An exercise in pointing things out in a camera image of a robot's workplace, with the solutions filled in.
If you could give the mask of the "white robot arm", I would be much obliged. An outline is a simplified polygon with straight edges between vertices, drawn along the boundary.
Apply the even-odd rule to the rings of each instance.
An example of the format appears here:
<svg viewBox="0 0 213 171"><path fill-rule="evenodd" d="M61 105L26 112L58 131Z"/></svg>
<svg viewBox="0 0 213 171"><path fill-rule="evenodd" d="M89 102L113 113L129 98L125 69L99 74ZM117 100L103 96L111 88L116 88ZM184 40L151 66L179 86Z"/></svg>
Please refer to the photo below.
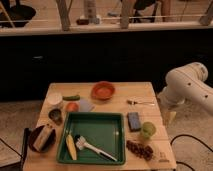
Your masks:
<svg viewBox="0 0 213 171"><path fill-rule="evenodd" d="M205 84L206 66L192 62L170 70L165 77L166 86L157 95L161 105L163 124L168 126L176 116L174 108L190 100L213 115L213 88Z"/></svg>

